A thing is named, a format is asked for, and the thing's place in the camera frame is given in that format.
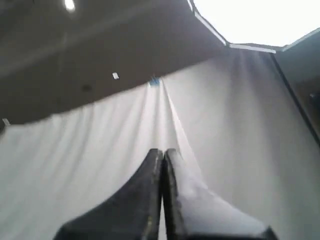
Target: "white backdrop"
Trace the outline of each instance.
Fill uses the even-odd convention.
[[[320,239],[318,146],[270,60],[235,49],[159,86],[6,129],[0,239],[51,240],[121,187],[150,148],[179,148],[213,191],[281,240]]]

